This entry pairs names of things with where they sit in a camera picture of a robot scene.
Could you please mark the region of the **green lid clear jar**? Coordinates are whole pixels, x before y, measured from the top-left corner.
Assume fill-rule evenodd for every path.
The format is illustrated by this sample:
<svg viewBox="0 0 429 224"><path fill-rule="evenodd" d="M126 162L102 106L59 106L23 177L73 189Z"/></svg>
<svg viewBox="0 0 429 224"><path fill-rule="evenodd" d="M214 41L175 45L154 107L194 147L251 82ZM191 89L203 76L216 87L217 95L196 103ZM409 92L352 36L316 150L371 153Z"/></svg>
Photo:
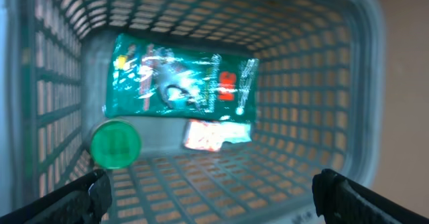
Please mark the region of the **green lid clear jar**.
<svg viewBox="0 0 429 224"><path fill-rule="evenodd" d="M90 135L92 159L106 169L130 166L140 155L142 140L130 122L108 119L95 127Z"/></svg>

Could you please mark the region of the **green foil snack bag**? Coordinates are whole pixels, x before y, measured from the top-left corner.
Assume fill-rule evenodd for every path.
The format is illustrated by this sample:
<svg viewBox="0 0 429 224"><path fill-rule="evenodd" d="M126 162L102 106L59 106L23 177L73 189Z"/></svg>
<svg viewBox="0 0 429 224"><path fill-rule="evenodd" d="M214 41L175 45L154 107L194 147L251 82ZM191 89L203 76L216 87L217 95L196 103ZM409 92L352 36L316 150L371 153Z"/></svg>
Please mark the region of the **green foil snack bag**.
<svg viewBox="0 0 429 224"><path fill-rule="evenodd" d="M107 76L107 117L150 116L251 123L259 60L117 36Z"/></svg>

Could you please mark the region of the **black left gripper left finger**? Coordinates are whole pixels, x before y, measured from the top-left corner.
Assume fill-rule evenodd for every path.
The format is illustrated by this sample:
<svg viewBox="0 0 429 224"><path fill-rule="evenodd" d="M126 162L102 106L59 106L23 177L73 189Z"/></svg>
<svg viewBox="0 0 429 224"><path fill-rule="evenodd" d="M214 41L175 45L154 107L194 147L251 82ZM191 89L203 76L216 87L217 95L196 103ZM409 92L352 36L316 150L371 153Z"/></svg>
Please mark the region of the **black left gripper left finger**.
<svg viewBox="0 0 429 224"><path fill-rule="evenodd" d="M2 216L1 224L100 223L111 205L109 176L98 169Z"/></svg>

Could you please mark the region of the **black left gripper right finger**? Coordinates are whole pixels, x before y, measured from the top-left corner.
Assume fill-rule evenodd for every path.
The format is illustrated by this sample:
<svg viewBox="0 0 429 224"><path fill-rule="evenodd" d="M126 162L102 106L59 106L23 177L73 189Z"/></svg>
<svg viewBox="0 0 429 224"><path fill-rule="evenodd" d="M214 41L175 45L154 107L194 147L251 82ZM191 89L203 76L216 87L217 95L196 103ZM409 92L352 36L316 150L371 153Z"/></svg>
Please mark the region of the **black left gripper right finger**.
<svg viewBox="0 0 429 224"><path fill-rule="evenodd" d="M328 168L314 175L312 194L326 224L428 224L428 218Z"/></svg>

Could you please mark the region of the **red white tissue packet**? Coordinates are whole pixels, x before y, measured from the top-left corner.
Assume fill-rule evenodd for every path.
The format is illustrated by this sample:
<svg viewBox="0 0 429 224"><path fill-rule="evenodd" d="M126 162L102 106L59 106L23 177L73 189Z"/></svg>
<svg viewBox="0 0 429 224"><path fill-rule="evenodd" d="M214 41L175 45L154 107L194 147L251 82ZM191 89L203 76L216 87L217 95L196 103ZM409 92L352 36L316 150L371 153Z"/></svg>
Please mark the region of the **red white tissue packet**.
<svg viewBox="0 0 429 224"><path fill-rule="evenodd" d="M184 147L191 150L218 152L223 144L251 141L251 124L212 122L191 119L184 132Z"/></svg>

